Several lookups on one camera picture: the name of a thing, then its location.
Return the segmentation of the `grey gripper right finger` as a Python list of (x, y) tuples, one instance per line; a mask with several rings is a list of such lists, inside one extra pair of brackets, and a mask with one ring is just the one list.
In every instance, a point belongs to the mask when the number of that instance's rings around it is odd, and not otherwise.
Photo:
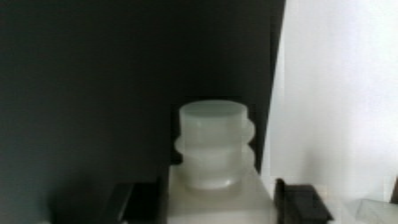
[(274, 204), (278, 224), (327, 224), (335, 218), (311, 185), (276, 181)]

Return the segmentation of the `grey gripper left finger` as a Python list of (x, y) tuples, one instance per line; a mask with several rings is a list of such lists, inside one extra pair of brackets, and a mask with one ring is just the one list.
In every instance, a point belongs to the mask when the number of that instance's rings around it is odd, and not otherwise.
[(116, 185), (100, 224), (168, 224), (168, 186), (160, 181)]

